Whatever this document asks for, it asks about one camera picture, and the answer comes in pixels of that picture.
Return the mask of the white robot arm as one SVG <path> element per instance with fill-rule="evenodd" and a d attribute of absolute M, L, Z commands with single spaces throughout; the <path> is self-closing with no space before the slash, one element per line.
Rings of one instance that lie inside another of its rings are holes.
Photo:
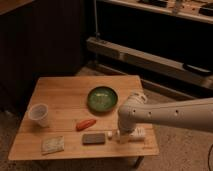
<path fill-rule="evenodd" d="M 147 104 L 144 93 L 134 92 L 118 109 L 121 143 L 129 141 L 137 123 L 213 132 L 213 98 Z"/>

